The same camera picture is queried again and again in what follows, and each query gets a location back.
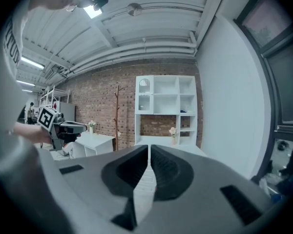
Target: ceiling pipe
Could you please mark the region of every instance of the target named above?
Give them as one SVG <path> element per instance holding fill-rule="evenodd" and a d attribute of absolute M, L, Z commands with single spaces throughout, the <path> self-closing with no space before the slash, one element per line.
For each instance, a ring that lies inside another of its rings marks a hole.
<path fill-rule="evenodd" d="M 189 32 L 190 34 L 190 38 L 192 39 L 191 35 L 194 34 L 192 31 Z M 107 51 L 104 51 L 100 54 L 94 55 L 92 57 L 87 58 L 86 60 L 76 64 L 75 66 L 71 67 L 70 69 L 66 70 L 64 72 L 64 74 L 68 74 L 71 71 L 74 71 L 75 69 L 104 56 L 110 55 L 110 54 L 114 54 L 116 52 L 120 52 L 120 51 L 125 51 L 125 50 L 130 50 L 130 49 L 137 49 L 137 48 L 147 48 L 147 47 L 164 47 L 164 46 L 168 46 L 168 47 L 187 47 L 187 48 L 196 48 L 196 42 L 181 42 L 181 41 L 156 41 L 156 42 L 140 42 L 140 43 L 133 43 L 133 44 L 129 44 L 129 45 L 125 45 L 122 47 L 117 47 L 117 48 L 113 48 Z"/>
<path fill-rule="evenodd" d="M 55 86 L 59 86 L 60 84 L 62 84 L 63 82 L 67 81 L 68 79 L 71 79 L 75 76 L 84 74 L 90 70 L 94 70 L 94 69 L 98 69 L 101 67 L 105 67 L 105 66 L 109 66 L 109 65 L 113 65 L 113 64 L 117 64 L 117 63 L 121 63 L 121 62 L 125 62 L 125 61 L 133 61 L 133 60 L 142 60 L 142 59 L 157 59 L 157 58 L 185 58 L 185 59 L 194 59 L 192 54 L 178 54 L 178 53 L 151 53 L 151 54 L 139 54 L 139 55 L 132 55 L 132 56 L 127 56 L 127 57 L 120 57 L 118 59 L 113 59 L 113 60 L 107 60 L 104 62 L 101 62 L 97 65 L 91 66 L 89 68 L 83 69 L 82 71 L 72 75 L 71 77 L 66 77 L 65 79 L 62 79 L 60 81 L 58 81 L 57 83 L 55 83 Z"/>
<path fill-rule="evenodd" d="M 183 48 L 149 48 L 149 49 L 131 50 L 131 51 L 117 53 L 114 55 L 107 56 L 105 58 L 95 60 L 95 61 L 93 61 L 83 67 L 78 68 L 77 70 L 75 70 L 75 72 L 68 74 L 67 77 L 71 77 L 72 75 L 79 73 L 88 67 L 99 64 L 100 62 L 111 60 L 111 59 L 116 59 L 116 58 L 120 58 L 120 57 L 124 57 L 124 56 L 143 54 L 143 53 L 162 53 L 162 52 L 176 52 L 176 53 L 193 54 L 194 51 L 195 51 L 195 49 L 183 49 Z"/>
<path fill-rule="evenodd" d="M 142 10 L 149 10 L 149 9 L 179 9 L 179 10 L 194 11 L 194 12 L 197 12 L 197 13 L 202 13 L 202 11 L 203 11 L 203 8 L 200 8 L 198 10 L 198 9 L 191 9 L 191 8 L 180 7 L 180 6 L 150 6 L 150 7 L 142 8 Z M 113 19 L 115 17 L 121 16 L 121 15 L 125 15 L 125 14 L 128 14 L 128 12 L 127 11 L 120 12 L 120 13 L 115 14 L 115 15 L 109 17 L 109 18 L 103 19 L 102 22 L 107 21 L 107 20 L 111 20 L 111 19 Z"/>

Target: wooden coat rack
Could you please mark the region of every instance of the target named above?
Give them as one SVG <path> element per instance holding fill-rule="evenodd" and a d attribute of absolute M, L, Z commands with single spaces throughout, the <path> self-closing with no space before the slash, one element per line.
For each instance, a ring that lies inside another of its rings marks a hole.
<path fill-rule="evenodd" d="M 124 88 L 119 88 L 119 85 L 117 86 L 116 89 L 116 93 L 114 93 L 115 97 L 116 97 L 116 102 L 113 101 L 113 103 L 116 104 L 116 108 L 115 108 L 115 117 L 113 118 L 113 120 L 115 121 L 115 139 L 116 139 L 116 151 L 118 151 L 118 125 L 117 125 L 117 121 L 118 121 L 118 110 L 119 110 L 119 106 L 118 106 L 118 94 L 119 91 L 123 90 Z"/>

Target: white shelving unit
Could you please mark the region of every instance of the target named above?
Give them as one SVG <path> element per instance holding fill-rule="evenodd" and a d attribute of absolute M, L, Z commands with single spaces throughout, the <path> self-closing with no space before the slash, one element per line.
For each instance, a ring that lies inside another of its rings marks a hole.
<path fill-rule="evenodd" d="M 53 101 L 60 101 L 61 97 L 67 96 L 67 102 L 69 99 L 70 90 L 63 91 L 60 89 L 56 89 L 55 86 L 53 86 L 52 90 L 48 90 L 44 95 L 40 96 L 40 102 L 39 107 L 41 106 L 53 106 Z"/>
<path fill-rule="evenodd" d="M 176 147 L 195 146 L 197 136 L 197 97 L 193 76 L 136 77 L 135 143 L 170 146 L 171 137 L 140 136 L 141 115 L 175 115 Z M 183 126 L 188 117 L 189 126 Z"/>

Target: white ceiling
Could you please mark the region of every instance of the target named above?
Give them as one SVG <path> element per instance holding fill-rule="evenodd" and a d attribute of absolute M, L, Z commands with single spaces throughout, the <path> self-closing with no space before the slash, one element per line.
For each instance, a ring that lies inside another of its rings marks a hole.
<path fill-rule="evenodd" d="M 21 62 L 17 79 L 33 91 L 116 62 L 159 57 L 193 58 L 221 0 L 109 0 L 93 19 L 73 12 L 36 8 L 23 32 L 23 56 L 45 66 Z M 130 3 L 143 11 L 132 17 Z M 57 73 L 44 77 L 50 69 Z"/>

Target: brick wall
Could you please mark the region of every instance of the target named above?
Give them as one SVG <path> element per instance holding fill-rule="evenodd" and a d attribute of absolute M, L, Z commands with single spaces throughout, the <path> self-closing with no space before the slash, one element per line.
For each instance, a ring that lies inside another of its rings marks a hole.
<path fill-rule="evenodd" d="M 117 85 L 123 87 L 124 89 L 119 93 L 118 114 L 118 128 L 121 132 L 119 148 L 121 149 L 134 145 L 136 76 L 146 75 L 195 76 L 198 101 L 197 145 L 200 147 L 203 130 L 202 91 L 199 71 L 193 60 L 149 59 L 118 63 L 81 74 L 58 88 L 71 90 L 69 102 L 76 105 L 75 120 L 77 122 L 87 124 L 94 120 L 97 122 L 94 132 L 113 136 L 115 128 L 112 118 L 116 105 L 112 101 L 115 100 L 114 92 Z M 175 117 L 172 116 L 143 116 L 142 119 L 143 135 L 151 135 L 154 132 L 164 135 L 172 126 L 175 126 Z"/>

